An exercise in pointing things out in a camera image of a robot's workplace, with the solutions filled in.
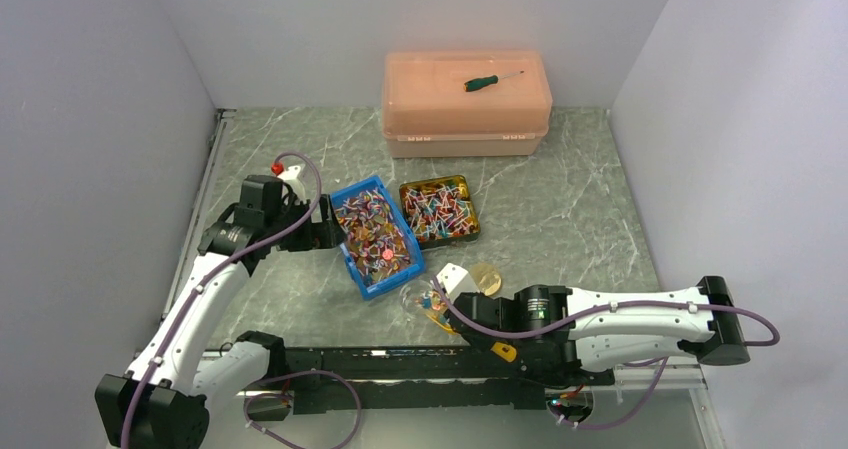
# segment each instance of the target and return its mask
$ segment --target colorful candy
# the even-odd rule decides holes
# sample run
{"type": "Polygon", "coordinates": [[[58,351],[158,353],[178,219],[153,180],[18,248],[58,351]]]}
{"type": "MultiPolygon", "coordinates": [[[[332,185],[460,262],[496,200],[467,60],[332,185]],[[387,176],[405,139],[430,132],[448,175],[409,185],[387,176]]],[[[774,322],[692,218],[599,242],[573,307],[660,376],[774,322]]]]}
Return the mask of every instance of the colorful candy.
{"type": "Polygon", "coordinates": [[[400,197],[404,217],[422,248],[479,235],[480,225],[462,176],[404,184],[400,197]]]}
{"type": "Polygon", "coordinates": [[[335,208],[347,233],[348,252],[366,286],[406,269],[412,263],[403,233],[392,220],[388,201],[376,189],[363,191],[335,208]]]}

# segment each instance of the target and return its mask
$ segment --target marble tabletop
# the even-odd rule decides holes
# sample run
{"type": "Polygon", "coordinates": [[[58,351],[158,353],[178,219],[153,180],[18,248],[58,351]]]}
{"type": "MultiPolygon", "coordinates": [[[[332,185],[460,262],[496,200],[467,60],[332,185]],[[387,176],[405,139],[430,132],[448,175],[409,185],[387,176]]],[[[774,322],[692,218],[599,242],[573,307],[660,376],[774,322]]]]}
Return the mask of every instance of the marble tabletop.
{"type": "MultiPolygon", "coordinates": [[[[462,174],[480,238],[425,251],[428,273],[448,262],[488,262],[503,276],[501,296],[532,284],[659,290],[605,110],[554,108],[548,135],[529,157],[392,159],[380,117],[365,107],[239,110],[207,221],[238,199],[245,176],[268,174],[286,150],[315,161],[325,193],[376,174],[397,202],[404,182],[462,174]]],[[[464,343],[423,316],[410,318],[400,289],[363,301],[336,249],[273,251],[234,298],[209,347],[247,330],[282,336],[287,346],[464,343]]]]}

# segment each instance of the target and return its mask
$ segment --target blue plastic basket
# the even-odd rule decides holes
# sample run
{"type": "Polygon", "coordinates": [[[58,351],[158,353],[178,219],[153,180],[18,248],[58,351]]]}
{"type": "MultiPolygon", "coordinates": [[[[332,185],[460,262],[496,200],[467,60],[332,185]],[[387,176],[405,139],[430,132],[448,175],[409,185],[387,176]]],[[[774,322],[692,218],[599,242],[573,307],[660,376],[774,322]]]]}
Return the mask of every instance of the blue plastic basket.
{"type": "Polygon", "coordinates": [[[362,298],[366,301],[373,299],[380,294],[385,294],[396,287],[400,287],[405,284],[410,279],[418,277],[425,270],[426,266],[424,264],[424,257],[421,255],[421,249],[418,247],[418,241],[415,240],[415,236],[413,236],[412,231],[409,229],[409,225],[403,218],[403,215],[400,213],[395,202],[392,200],[392,196],[389,195],[389,191],[386,190],[386,186],[383,185],[383,181],[380,180],[378,176],[371,176],[364,181],[357,182],[352,186],[348,186],[340,191],[333,193],[330,196],[330,199],[333,202],[333,207],[341,207],[342,204],[345,203],[351,197],[358,196],[363,191],[368,191],[376,188],[380,191],[380,194],[388,201],[389,206],[392,208],[392,218],[394,219],[392,222],[397,226],[398,229],[403,233],[403,240],[406,244],[406,249],[409,251],[409,256],[412,261],[412,264],[409,265],[406,269],[394,274],[382,281],[372,284],[371,286],[365,286],[365,282],[362,280],[362,275],[359,274],[359,270],[356,269],[356,264],[353,262],[353,258],[350,256],[350,251],[347,249],[347,244],[342,244],[342,253],[345,256],[345,265],[347,266],[347,272],[350,274],[351,279],[356,285],[359,287],[359,292],[362,293],[362,298]]]}

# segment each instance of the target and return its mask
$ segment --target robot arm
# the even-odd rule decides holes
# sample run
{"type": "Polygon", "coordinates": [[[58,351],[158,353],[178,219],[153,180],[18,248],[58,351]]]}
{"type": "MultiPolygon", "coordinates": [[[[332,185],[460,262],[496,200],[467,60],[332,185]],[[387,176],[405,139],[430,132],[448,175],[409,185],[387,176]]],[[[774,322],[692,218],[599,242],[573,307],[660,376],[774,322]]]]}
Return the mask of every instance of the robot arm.
{"type": "MultiPolygon", "coordinates": [[[[239,202],[227,208],[204,233],[200,256],[194,261],[187,285],[174,307],[184,307],[189,295],[197,292],[198,281],[230,255],[279,233],[303,217],[308,203],[300,202],[304,195],[299,174],[300,169],[295,166],[281,174],[280,179],[249,176],[245,180],[239,202]],[[233,216],[232,222],[228,222],[230,216],[233,216]]],[[[344,233],[335,219],[328,196],[321,196],[320,207],[320,213],[313,213],[311,224],[299,227],[278,241],[276,247],[304,251],[338,246],[344,233]]],[[[497,384],[517,380],[543,386],[571,386],[612,384],[611,368],[634,360],[684,353],[696,355],[704,364],[739,364],[749,359],[735,315],[697,308],[687,311],[628,307],[581,318],[558,330],[518,340],[481,333],[449,316],[451,327],[471,344],[471,348],[295,348],[287,351],[281,338],[251,331],[240,336],[226,356],[198,372],[206,343],[226,307],[269,251],[270,247],[254,251],[209,281],[203,291],[194,296],[194,303],[163,357],[155,355],[165,334],[178,320],[177,311],[168,314],[153,340],[122,377],[103,377],[95,399],[112,445],[119,445],[129,400],[151,361],[157,366],[142,388],[142,402],[132,419],[130,446],[133,449],[196,449],[211,417],[239,391],[259,379],[315,368],[358,381],[354,384],[360,384],[357,386],[360,389],[368,389],[367,384],[373,383],[369,381],[429,379],[441,379],[441,382],[445,379],[483,379],[497,384]]],[[[475,324],[501,333],[538,330],[593,306],[611,304],[615,307],[633,300],[675,300],[692,306],[732,305],[723,279],[716,277],[702,279],[697,287],[654,294],[607,294],[536,285],[519,291],[512,300],[490,299],[477,293],[467,272],[452,264],[446,266],[438,278],[462,314],[468,315],[475,324]]],[[[292,388],[298,391],[299,402],[304,397],[307,398],[304,401],[312,399],[298,407],[320,411],[314,401],[331,397],[329,392],[321,390],[322,387],[330,388],[321,386],[314,376],[304,379],[304,382],[296,381],[292,388]]],[[[467,385],[449,389],[461,391],[467,389],[464,386],[467,385]]],[[[385,397],[387,389],[381,387],[375,391],[368,399],[369,406],[378,407],[377,397],[385,397]]],[[[474,390],[473,395],[479,396],[479,391],[474,390]]],[[[516,397],[509,391],[496,393],[498,397],[516,397]]],[[[431,394],[435,394],[432,389],[422,397],[431,394]]],[[[536,404],[535,399],[533,401],[510,399],[507,402],[518,408],[522,404],[536,404]]],[[[480,404],[488,403],[492,402],[480,401],[480,404]]]]}

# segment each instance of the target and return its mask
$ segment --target yellow tag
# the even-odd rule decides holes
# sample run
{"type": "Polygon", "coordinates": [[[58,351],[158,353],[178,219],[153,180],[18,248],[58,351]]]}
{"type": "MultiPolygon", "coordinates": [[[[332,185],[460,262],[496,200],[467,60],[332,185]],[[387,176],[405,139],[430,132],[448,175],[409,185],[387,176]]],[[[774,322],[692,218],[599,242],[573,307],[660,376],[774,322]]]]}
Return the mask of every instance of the yellow tag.
{"type": "Polygon", "coordinates": [[[497,354],[501,359],[506,362],[512,362],[518,357],[518,351],[515,350],[514,347],[509,344],[504,344],[502,342],[496,342],[492,346],[492,352],[497,354]]]}

